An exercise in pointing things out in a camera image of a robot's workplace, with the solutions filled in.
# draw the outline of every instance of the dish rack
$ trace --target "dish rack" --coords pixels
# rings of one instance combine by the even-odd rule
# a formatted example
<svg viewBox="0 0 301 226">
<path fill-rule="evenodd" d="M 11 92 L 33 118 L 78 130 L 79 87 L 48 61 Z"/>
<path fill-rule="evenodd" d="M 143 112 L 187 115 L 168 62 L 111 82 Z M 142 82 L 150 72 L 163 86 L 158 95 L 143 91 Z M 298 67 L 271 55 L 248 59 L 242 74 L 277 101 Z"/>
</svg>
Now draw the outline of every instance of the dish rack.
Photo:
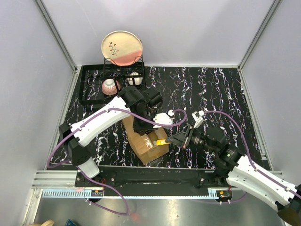
<svg viewBox="0 0 301 226">
<path fill-rule="evenodd" d="M 134 85 L 134 78 L 142 78 L 141 84 L 135 86 L 137 89 L 146 89 L 143 56 L 137 57 L 129 66 L 118 66 L 112 62 L 114 62 L 112 59 L 105 58 L 103 65 L 84 65 L 81 67 L 79 102 L 83 106 L 93 105 L 94 109 L 101 108 L 103 104 L 107 104 L 117 95 L 108 96 L 102 92 L 102 83 L 106 79 L 114 79 L 118 92 L 129 85 L 128 78 L 132 79 Z"/>
</svg>

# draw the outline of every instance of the metallic floor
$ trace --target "metallic floor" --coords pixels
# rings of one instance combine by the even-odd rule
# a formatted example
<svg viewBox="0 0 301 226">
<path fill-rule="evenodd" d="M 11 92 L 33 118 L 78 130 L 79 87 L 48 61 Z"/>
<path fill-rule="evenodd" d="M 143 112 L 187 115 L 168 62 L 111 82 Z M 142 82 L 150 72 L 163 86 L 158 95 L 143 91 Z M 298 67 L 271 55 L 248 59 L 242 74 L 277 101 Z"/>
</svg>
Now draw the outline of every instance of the metallic floor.
<svg viewBox="0 0 301 226">
<path fill-rule="evenodd" d="M 233 199 L 242 194 L 235 191 Z M 272 208 L 251 195 L 222 206 L 196 200 L 128 200 L 128 203 L 132 214 L 124 217 L 89 206 L 82 199 L 42 198 L 36 222 L 52 219 L 55 226 L 64 226 L 67 219 L 77 226 L 284 226 Z M 122 200 L 104 199 L 98 204 L 124 211 Z"/>
</svg>

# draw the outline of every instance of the purple cable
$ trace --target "purple cable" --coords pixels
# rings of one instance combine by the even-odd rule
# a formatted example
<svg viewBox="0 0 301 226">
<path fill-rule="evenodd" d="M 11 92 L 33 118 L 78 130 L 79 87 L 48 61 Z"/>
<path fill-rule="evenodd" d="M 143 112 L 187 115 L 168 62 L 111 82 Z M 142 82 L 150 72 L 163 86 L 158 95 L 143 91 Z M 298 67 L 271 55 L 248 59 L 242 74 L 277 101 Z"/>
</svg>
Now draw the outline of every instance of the purple cable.
<svg viewBox="0 0 301 226">
<path fill-rule="evenodd" d="M 176 110 L 173 110 L 173 112 L 182 112 L 182 113 L 184 113 L 184 118 L 183 118 L 180 122 L 178 122 L 178 123 L 176 123 L 176 124 L 171 124 L 171 125 L 165 125 L 165 124 L 156 123 L 156 122 L 154 122 L 154 121 L 150 121 L 150 120 L 148 120 L 148 119 L 145 119 L 145 118 L 143 118 L 143 117 L 141 117 L 141 116 L 139 116 L 139 115 L 137 115 L 137 114 L 135 114 L 135 113 L 132 113 L 132 112 L 130 112 L 130 111 L 127 111 L 127 110 L 124 110 L 124 109 L 120 109 L 120 108 L 109 108 L 108 111 L 121 111 L 121 112 L 125 112 L 125 113 L 128 113 L 128 114 L 130 114 L 130 115 L 132 115 L 132 116 L 134 116 L 134 117 L 136 117 L 136 118 L 138 118 L 138 119 L 141 119 L 141 120 L 143 120 L 143 121 L 145 121 L 145 122 L 148 122 L 148 123 L 151 123 L 151 124 L 154 124 L 154 125 L 158 125 L 158 126 L 162 126 L 162 127 L 174 127 L 174 126 L 178 126 L 178 125 L 181 125 L 181 124 L 187 119 L 187 114 L 186 114 L 186 112 L 185 112 L 184 110 L 182 110 L 182 109 L 176 109 Z M 80 128 L 83 128 L 85 125 L 87 125 L 87 124 L 88 124 L 89 122 L 91 122 L 93 119 L 95 119 L 96 117 L 98 117 L 99 115 L 101 115 L 101 114 L 103 114 L 103 113 L 105 113 L 105 112 L 107 112 L 107 111 L 106 111 L 106 110 L 103 110 L 103 111 L 97 113 L 96 115 L 92 116 L 90 119 L 88 119 L 87 121 L 85 121 L 85 122 L 80 126 Z M 77 128 L 77 129 L 74 130 L 71 134 L 69 134 L 68 136 L 66 136 L 63 140 L 61 140 L 61 141 L 57 144 L 57 146 L 53 149 L 53 151 L 50 153 L 50 155 L 49 155 L 49 157 L 48 157 L 48 159 L 47 159 L 46 165 L 47 165 L 48 168 L 52 169 L 52 168 L 55 168 L 55 167 L 57 167 L 57 166 L 60 166 L 60 165 L 62 165 L 62 164 L 64 164 L 64 163 L 69 162 L 69 160 L 64 160 L 64 161 L 62 161 L 62 162 L 60 162 L 60 163 L 58 163 L 58 164 L 56 164 L 56 165 L 50 165 L 50 161 L 51 161 L 53 155 L 55 154 L 55 152 L 60 148 L 60 146 L 63 145 L 63 143 L 64 143 L 66 140 L 68 140 L 70 137 L 72 137 L 72 136 L 73 136 L 75 133 L 77 133 L 79 130 L 80 130 L 80 129 Z M 129 214 L 128 203 L 127 203 L 127 201 L 125 200 L 125 198 L 122 196 L 122 194 L 121 194 L 119 191 L 117 191 L 117 190 L 116 190 L 114 187 L 112 187 L 112 186 L 109 186 L 109 185 L 106 185 L 106 184 L 103 184 L 103 183 L 94 181 L 94 180 L 92 180 L 91 178 L 89 178 L 84 172 L 82 172 L 82 171 L 80 171 L 80 172 L 82 173 L 82 175 L 83 175 L 87 180 L 91 181 L 92 183 L 95 183 L 95 184 L 98 184 L 98 185 L 101 185 L 101 186 L 110 188 L 110 189 L 112 189 L 114 192 L 116 192 L 116 193 L 122 198 L 122 200 L 124 201 L 124 203 L 125 203 L 125 205 L 126 205 L 127 211 L 126 211 L 125 213 L 120 213 L 120 212 L 117 212 L 117 211 L 108 209 L 108 208 L 106 208 L 106 207 L 104 207 L 104 206 L 98 205 L 98 204 L 93 203 L 93 202 L 91 202 L 91 204 L 93 204 L 93 205 L 95 205 L 95 206 L 97 206 L 97 207 L 100 207 L 100 208 L 102 208 L 102 209 L 104 209 L 104 210 L 107 210 L 107 211 L 109 211 L 109 212 L 111 212 L 111 213 L 115 213 L 115 214 L 119 214 L 119 215 L 123 215 L 123 216 L 126 216 L 126 215 Z"/>
<path fill-rule="evenodd" d="M 280 187 L 282 187 L 283 189 L 285 189 L 287 191 L 287 187 L 286 186 L 284 186 L 280 182 L 276 181 L 275 179 L 271 178 L 269 175 L 265 174 L 264 172 L 262 172 L 261 170 L 259 170 L 259 169 L 256 168 L 256 166 L 254 165 L 254 162 L 252 161 L 252 158 L 251 158 L 251 155 L 250 155 L 250 150 L 249 150 L 248 144 L 246 142 L 246 138 L 244 136 L 244 133 L 241 130 L 240 126 L 237 124 L 237 122 L 230 115 L 228 115 L 228 114 L 226 114 L 224 112 L 221 112 L 221 111 L 207 111 L 207 112 L 204 112 L 204 113 L 205 114 L 207 114 L 207 113 L 219 113 L 219 114 L 223 114 L 226 117 L 228 117 L 236 125 L 236 127 L 238 128 L 238 130 L 239 130 L 239 132 L 241 134 L 241 137 L 243 139 L 244 145 L 246 147 L 246 154 L 248 156 L 250 165 L 254 168 L 254 170 L 256 170 L 257 172 L 259 172 L 260 174 L 262 174 L 263 176 L 265 176 L 267 179 L 273 181 L 275 184 L 279 185 Z M 294 192 L 292 190 L 289 190 L 289 192 L 292 193 L 292 194 L 294 194 L 295 196 L 297 196 L 299 199 L 301 199 L 301 195 L 297 194 L 296 192 Z"/>
<path fill-rule="evenodd" d="M 184 110 L 182 110 L 182 109 L 176 109 L 176 110 L 173 110 L 173 112 L 182 112 L 182 113 L 184 114 L 184 118 L 183 118 L 181 121 L 179 121 L 178 123 L 176 123 L 176 124 L 171 124 L 171 125 L 166 125 L 166 124 L 161 124 L 161 123 L 156 123 L 156 122 L 154 122 L 154 121 L 150 121 L 150 120 L 145 119 L 145 118 L 143 118 L 143 117 L 141 117 L 141 116 L 139 116 L 139 115 L 137 115 L 137 114 L 135 114 L 135 113 L 129 112 L 129 111 L 124 110 L 124 109 L 121 109 L 121 108 L 109 108 L 108 111 L 120 111 L 120 112 L 125 112 L 125 113 L 128 113 L 128 114 L 130 114 L 130 115 L 132 115 L 132 116 L 134 116 L 134 117 L 136 117 L 136 118 L 138 118 L 138 119 L 141 119 L 141 120 L 143 120 L 143 121 L 145 121 L 145 122 L 148 122 L 148 123 L 153 124 L 153 125 L 156 125 L 156 126 L 162 126 L 162 127 L 174 127 L 174 126 L 178 126 L 178 125 L 181 125 L 183 122 L 185 122 L 185 120 L 187 119 L 187 114 L 186 114 L 186 112 L 185 112 Z"/>
<path fill-rule="evenodd" d="M 230 201 L 230 203 L 229 203 L 229 202 L 222 202 L 222 205 L 224 205 L 224 204 L 233 204 L 233 203 L 237 203 L 237 202 L 239 202 L 239 201 L 242 201 L 244 198 L 246 198 L 247 195 L 248 195 L 248 193 L 244 193 L 244 195 L 241 196 L 239 199 L 234 200 L 234 201 Z M 206 201 L 203 201 L 203 200 L 196 200 L 196 201 L 197 201 L 197 202 L 200 202 L 200 203 L 205 203 L 205 204 L 219 204 L 219 205 L 220 205 L 219 202 L 206 202 Z"/>
<path fill-rule="evenodd" d="M 106 207 L 104 207 L 104 206 L 98 205 L 98 204 L 96 204 L 96 203 L 90 202 L 92 205 L 95 205 L 95 206 L 100 207 L 100 208 L 102 208 L 102 209 L 104 209 L 104 210 L 106 210 L 106 211 L 109 211 L 109 212 L 111 212 L 111 213 L 115 213 L 115 214 L 118 214 L 118 215 L 123 215 L 123 216 L 129 215 L 129 207 L 128 207 L 128 203 L 127 203 L 126 199 L 123 197 L 123 195 L 122 195 L 119 191 L 117 191 L 114 187 L 112 187 L 112 186 L 110 186 L 110 185 L 106 185 L 106 184 L 97 182 L 97 181 L 95 181 L 95 180 L 92 180 L 91 178 L 89 178 L 89 177 L 88 177 L 83 171 L 81 171 L 81 170 L 80 170 L 80 172 L 81 172 L 81 174 L 82 174 L 87 180 L 91 181 L 92 183 L 97 184 L 97 185 L 100 185 L 100 186 L 107 187 L 107 188 L 109 188 L 109 189 L 112 189 L 114 192 L 116 192 L 116 194 L 118 194 L 118 195 L 122 198 L 124 204 L 126 205 L 126 209 L 127 209 L 127 210 L 126 210 L 125 213 L 120 213 L 120 212 L 117 212 L 117 211 L 108 209 L 108 208 L 106 208 Z"/>
</svg>

